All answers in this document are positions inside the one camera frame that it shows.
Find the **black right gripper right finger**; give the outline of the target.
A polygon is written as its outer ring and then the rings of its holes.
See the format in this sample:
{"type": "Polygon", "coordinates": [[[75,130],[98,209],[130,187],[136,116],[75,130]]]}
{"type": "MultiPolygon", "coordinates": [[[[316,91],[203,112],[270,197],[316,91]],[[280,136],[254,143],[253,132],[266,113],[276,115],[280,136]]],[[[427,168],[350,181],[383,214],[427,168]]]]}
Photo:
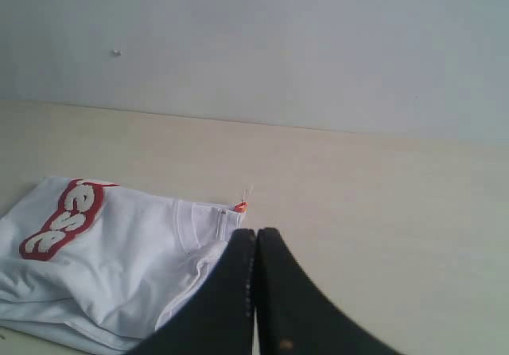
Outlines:
{"type": "Polygon", "coordinates": [[[255,295],[261,354],[396,354],[307,276],[276,228],[258,231],[255,295]]]}

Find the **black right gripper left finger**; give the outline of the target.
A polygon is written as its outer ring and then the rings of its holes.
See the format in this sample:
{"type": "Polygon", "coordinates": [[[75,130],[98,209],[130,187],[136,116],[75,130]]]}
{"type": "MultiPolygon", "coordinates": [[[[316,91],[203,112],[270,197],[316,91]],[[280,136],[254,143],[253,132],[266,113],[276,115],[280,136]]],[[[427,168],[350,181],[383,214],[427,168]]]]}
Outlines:
{"type": "Polygon", "coordinates": [[[134,354],[251,354],[255,232],[237,229],[219,262],[187,303],[134,354]]]}

